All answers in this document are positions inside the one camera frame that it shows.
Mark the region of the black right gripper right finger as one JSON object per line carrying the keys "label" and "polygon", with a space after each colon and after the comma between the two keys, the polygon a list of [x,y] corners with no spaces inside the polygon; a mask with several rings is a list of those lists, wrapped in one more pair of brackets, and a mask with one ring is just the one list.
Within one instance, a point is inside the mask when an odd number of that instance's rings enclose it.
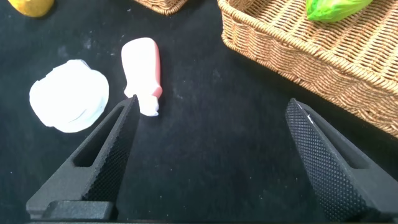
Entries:
{"label": "black right gripper right finger", "polygon": [[397,181],[308,105],[285,118],[325,216],[332,222],[397,221]]}

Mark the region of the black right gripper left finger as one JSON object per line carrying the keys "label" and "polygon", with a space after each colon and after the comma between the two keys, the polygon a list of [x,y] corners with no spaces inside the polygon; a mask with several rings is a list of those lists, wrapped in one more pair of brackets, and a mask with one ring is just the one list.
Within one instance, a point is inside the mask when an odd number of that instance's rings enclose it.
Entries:
{"label": "black right gripper left finger", "polygon": [[27,201],[31,219],[115,219],[139,118],[136,96],[118,103]]}

